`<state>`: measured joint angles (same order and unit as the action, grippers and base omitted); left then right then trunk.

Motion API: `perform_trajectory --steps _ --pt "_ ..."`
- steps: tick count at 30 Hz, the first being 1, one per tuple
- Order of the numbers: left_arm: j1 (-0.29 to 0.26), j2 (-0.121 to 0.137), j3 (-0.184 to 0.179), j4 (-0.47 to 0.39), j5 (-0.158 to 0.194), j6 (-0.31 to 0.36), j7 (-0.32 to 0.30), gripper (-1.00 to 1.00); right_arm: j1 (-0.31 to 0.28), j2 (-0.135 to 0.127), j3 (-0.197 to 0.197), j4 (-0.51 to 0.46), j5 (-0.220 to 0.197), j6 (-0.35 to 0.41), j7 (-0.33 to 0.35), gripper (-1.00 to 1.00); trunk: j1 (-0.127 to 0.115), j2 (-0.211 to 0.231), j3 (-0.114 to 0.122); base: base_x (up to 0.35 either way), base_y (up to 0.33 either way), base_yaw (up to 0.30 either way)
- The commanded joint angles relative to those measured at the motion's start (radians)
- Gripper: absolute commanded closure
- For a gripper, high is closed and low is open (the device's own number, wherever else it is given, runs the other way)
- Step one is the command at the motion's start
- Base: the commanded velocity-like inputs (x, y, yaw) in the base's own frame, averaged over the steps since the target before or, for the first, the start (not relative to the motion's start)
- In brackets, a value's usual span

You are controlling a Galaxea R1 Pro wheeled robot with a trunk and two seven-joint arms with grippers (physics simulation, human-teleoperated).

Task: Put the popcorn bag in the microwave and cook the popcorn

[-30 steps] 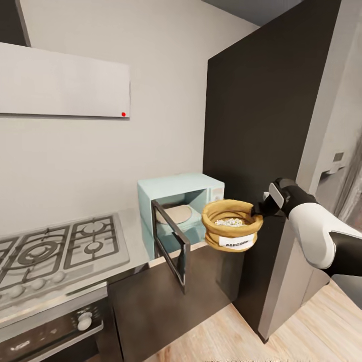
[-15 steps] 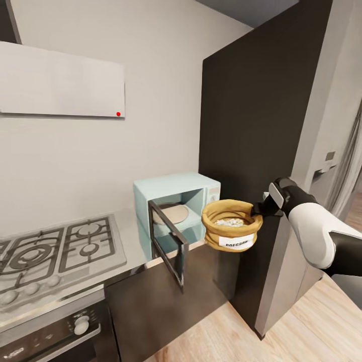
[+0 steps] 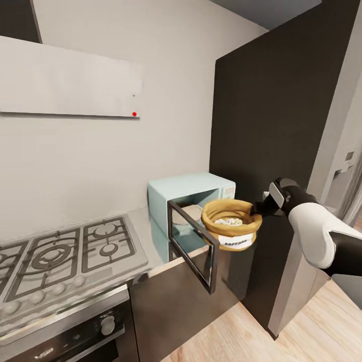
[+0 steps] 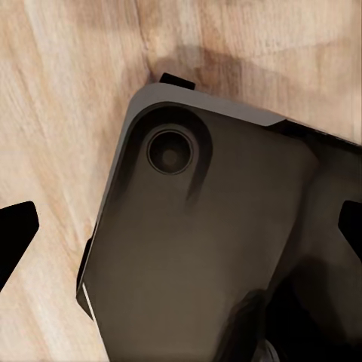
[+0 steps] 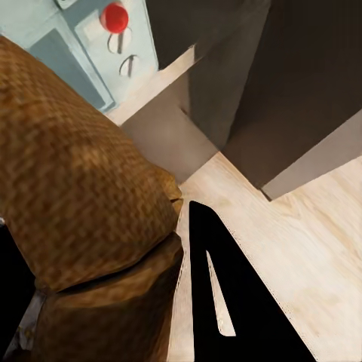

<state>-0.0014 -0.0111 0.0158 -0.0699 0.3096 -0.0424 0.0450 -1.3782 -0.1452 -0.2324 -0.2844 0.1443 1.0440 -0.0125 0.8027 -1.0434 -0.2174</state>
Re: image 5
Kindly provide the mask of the popcorn bag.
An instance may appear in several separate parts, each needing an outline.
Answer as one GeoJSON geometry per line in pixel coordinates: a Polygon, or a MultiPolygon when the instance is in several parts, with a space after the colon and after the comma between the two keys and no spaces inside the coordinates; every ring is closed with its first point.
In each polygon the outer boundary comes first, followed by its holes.
{"type": "Polygon", "coordinates": [[[0,35],[0,217],[45,296],[4,362],[167,362],[182,206],[173,174],[0,35]]]}

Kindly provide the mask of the microwave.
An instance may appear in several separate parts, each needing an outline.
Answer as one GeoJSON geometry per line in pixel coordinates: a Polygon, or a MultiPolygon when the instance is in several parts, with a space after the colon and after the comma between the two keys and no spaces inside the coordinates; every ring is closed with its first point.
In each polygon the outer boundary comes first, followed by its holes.
{"type": "Polygon", "coordinates": [[[0,0],[0,35],[19,45],[75,0],[0,0]]]}

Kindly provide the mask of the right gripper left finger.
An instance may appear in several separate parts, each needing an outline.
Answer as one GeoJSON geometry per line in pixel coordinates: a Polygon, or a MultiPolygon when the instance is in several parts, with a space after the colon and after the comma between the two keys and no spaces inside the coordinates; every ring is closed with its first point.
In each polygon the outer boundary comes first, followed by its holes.
{"type": "Polygon", "coordinates": [[[37,289],[7,224],[0,228],[0,362],[37,289]]]}

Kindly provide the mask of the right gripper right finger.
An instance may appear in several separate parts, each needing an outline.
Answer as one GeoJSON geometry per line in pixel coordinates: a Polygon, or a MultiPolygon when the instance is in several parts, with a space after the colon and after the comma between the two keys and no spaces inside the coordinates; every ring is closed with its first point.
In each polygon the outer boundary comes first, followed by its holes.
{"type": "Polygon", "coordinates": [[[195,362],[316,362],[217,213],[189,202],[195,362]],[[210,254],[236,336],[219,332],[210,254]]]}

